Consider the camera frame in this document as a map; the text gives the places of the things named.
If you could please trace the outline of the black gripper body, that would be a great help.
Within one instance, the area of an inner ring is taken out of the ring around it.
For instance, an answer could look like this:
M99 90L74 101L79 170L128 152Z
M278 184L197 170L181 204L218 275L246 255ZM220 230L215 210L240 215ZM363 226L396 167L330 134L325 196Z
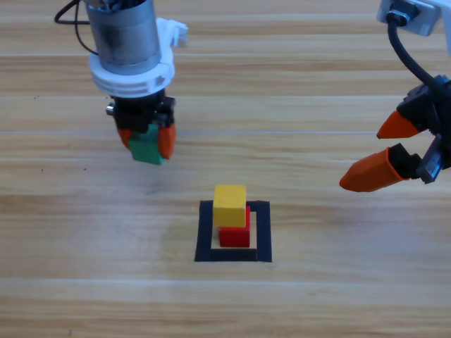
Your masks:
M147 133L149 125L170 127L174 122L175 99L165 90L138 98L111 97L106 114L115 120L118 130Z
M416 168L424 183L434 182L441 170L450 167L450 98L421 84L407 93L397 111L419 132L428 130L435 136Z

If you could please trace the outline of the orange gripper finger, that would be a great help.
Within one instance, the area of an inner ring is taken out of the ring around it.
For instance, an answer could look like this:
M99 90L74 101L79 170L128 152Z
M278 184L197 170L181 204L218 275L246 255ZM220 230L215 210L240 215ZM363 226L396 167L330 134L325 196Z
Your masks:
M118 135L126 149L130 149L130 138L133 136L133 131L129 129L117 128Z
M173 155L176 141L176 127L172 123L169 127L160 127L158 130L158 149L161 156L170 159Z
M381 125L376 136L379 139L403 139L419 134L416 126L403 117L398 111L393 111Z
M415 180L421 164L418 154L410 154L401 144L367 156L351 165L340 186L351 192L374 192L404 180Z

